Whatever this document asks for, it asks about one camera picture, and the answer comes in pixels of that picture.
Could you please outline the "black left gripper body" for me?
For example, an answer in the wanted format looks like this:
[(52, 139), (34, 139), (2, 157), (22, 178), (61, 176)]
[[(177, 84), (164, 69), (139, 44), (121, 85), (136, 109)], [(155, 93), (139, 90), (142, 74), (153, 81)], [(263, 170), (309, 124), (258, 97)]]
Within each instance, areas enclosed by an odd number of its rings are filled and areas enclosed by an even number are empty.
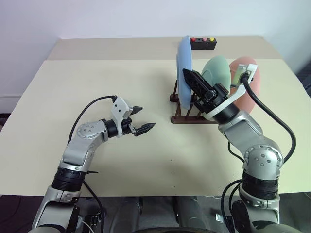
[(121, 122), (122, 127), (122, 135), (132, 134), (137, 136), (137, 130), (132, 125), (132, 119), (129, 117), (128, 119), (124, 119)]

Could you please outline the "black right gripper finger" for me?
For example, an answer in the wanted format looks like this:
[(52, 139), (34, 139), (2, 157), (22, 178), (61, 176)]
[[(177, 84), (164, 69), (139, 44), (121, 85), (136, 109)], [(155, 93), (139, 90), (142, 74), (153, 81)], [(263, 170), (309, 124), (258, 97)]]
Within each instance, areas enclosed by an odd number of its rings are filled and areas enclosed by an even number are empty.
[(198, 96), (214, 96), (211, 85), (195, 70), (182, 69), (186, 84)]

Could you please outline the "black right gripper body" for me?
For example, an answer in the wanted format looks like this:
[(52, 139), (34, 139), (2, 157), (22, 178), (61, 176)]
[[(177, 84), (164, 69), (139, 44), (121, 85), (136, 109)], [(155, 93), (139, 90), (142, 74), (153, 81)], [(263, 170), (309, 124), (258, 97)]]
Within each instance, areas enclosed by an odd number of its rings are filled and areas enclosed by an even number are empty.
[(199, 84), (193, 89), (197, 96), (197, 101), (194, 105), (202, 113), (209, 113), (218, 107), (228, 98), (229, 91), (221, 84), (217, 83), (214, 86), (206, 84)]

